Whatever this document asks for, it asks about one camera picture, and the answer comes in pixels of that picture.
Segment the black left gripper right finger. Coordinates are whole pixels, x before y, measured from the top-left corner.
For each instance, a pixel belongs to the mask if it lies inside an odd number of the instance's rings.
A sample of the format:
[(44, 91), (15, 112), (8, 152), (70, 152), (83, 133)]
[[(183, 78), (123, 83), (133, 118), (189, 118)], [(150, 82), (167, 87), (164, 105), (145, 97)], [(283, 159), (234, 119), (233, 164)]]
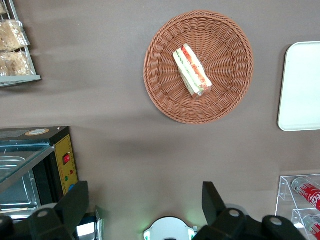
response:
[(195, 240), (304, 240), (293, 223), (281, 216), (267, 215), (261, 222), (236, 207), (227, 207), (212, 182), (202, 184), (202, 210), (207, 225)]

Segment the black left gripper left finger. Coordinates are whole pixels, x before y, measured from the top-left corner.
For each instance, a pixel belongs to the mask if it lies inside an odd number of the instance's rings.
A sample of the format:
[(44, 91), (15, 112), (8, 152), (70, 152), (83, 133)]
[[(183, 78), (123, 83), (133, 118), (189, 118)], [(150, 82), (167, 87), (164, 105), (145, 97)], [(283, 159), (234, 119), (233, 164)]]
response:
[(13, 223), (9, 216), (1, 216), (0, 238), (2, 240), (73, 240), (74, 232), (88, 207), (88, 182), (79, 181), (58, 203), (43, 205), (18, 223)]

